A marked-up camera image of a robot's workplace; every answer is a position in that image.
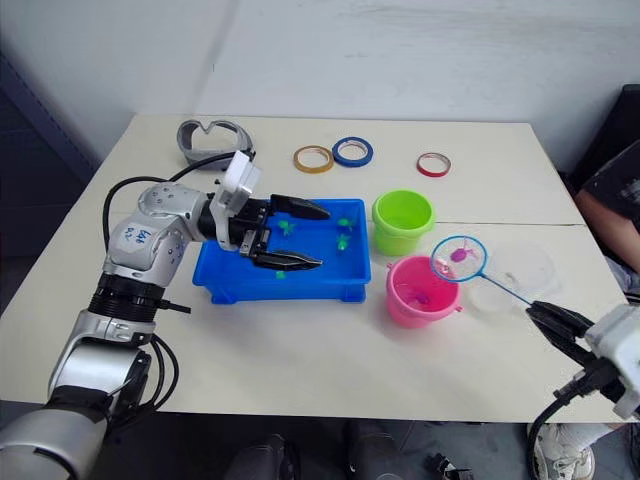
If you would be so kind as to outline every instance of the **floor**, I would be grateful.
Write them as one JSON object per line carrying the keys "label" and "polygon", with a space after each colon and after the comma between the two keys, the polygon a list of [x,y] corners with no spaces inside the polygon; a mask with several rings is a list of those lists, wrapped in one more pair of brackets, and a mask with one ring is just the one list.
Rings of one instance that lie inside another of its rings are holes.
{"label": "floor", "polygon": [[[35,262],[22,257],[0,265],[0,308]],[[0,428],[37,405],[0,401]],[[304,479],[345,479],[344,419],[158,413],[107,441],[90,480],[219,479],[235,452],[280,433],[301,452]],[[436,453],[459,468],[471,468],[476,480],[528,479],[522,424],[463,424],[385,420],[383,425],[410,461],[416,478],[440,477],[428,467]],[[640,437],[640,428],[635,426]],[[629,450],[631,427],[594,445],[595,480],[637,480]]]}

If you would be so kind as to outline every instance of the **yellow tape roll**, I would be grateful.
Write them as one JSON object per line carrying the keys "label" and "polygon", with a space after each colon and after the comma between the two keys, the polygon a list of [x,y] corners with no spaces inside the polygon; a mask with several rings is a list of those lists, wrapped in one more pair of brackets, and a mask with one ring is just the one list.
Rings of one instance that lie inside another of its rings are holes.
{"label": "yellow tape roll", "polygon": [[[327,163],[320,165],[319,167],[308,167],[300,161],[300,155],[305,152],[316,152],[324,156],[327,159]],[[333,167],[333,154],[330,150],[321,147],[319,145],[307,145],[306,147],[299,148],[296,153],[293,154],[293,164],[298,170],[305,173],[322,173],[330,170]]]}

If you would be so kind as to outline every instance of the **blue tape roll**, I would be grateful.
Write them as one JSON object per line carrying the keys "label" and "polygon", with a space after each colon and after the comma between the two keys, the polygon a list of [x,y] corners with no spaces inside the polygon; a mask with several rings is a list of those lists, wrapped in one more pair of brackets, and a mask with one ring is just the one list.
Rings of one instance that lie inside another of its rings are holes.
{"label": "blue tape roll", "polygon": [[[340,147],[342,147],[345,144],[352,144],[352,145],[358,145],[360,147],[363,147],[364,150],[366,151],[366,153],[364,154],[364,157],[358,158],[356,160],[344,158],[342,155],[340,155]],[[333,154],[333,159],[336,161],[336,163],[339,163],[344,167],[352,167],[352,168],[362,167],[363,165],[366,165],[367,163],[369,163],[373,158],[373,147],[364,138],[345,137],[342,140],[338,140],[338,142],[331,149],[331,153]]]}

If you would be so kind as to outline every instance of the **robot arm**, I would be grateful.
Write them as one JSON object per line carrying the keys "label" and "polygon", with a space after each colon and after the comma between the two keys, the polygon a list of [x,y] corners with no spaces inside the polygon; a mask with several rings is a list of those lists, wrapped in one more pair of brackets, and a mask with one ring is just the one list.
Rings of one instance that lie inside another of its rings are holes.
{"label": "robot arm", "polygon": [[268,252],[267,219],[276,211],[328,218],[306,200],[272,195],[250,199],[259,170],[237,152],[215,194],[174,182],[146,190],[138,209],[113,230],[98,287],[80,312],[49,382],[49,400],[0,432],[0,477],[82,479],[106,434],[137,414],[153,346],[157,309],[190,309],[163,299],[189,242],[217,239],[255,264],[314,268],[295,252]]}
{"label": "robot arm", "polygon": [[[583,367],[556,397],[579,385],[578,395],[599,390],[616,404],[617,415],[640,418],[640,309],[618,305],[596,324],[540,301],[533,302],[527,314],[554,347]],[[591,351],[576,343],[581,338]]]}

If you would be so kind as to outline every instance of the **person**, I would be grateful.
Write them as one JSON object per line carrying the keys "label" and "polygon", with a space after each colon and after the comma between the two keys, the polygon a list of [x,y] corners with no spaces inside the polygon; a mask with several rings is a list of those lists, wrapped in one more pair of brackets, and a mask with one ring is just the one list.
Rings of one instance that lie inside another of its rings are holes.
{"label": "person", "polygon": [[[416,480],[406,457],[378,420],[348,420],[343,434],[349,478]],[[295,445],[272,434],[238,452],[223,480],[299,480],[301,472]]]}
{"label": "person", "polygon": [[620,288],[640,295],[640,140],[587,180],[575,202]]}
{"label": "person", "polygon": [[534,455],[540,480],[591,480],[593,445],[623,423],[547,423],[538,433]]}
{"label": "person", "polygon": [[[618,285],[640,295],[640,140],[607,162],[575,197],[580,213],[599,240]],[[622,424],[546,424],[535,458],[540,480],[590,480],[591,445]]]}

